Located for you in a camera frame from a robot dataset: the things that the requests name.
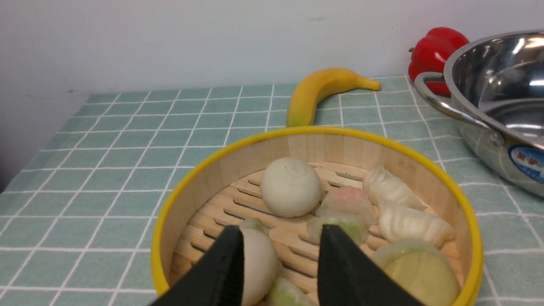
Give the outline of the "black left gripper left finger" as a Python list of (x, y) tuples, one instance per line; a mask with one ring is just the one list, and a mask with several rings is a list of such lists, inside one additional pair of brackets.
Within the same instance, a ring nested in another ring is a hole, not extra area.
[(240, 306), (244, 288), (244, 239), (228, 225), (202, 258), (152, 306)]

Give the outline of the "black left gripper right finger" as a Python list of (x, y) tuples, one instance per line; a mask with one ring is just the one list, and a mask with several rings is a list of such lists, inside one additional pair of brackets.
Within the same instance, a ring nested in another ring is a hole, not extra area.
[(384, 273), (338, 225), (325, 224), (318, 259), (321, 306), (421, 306)]

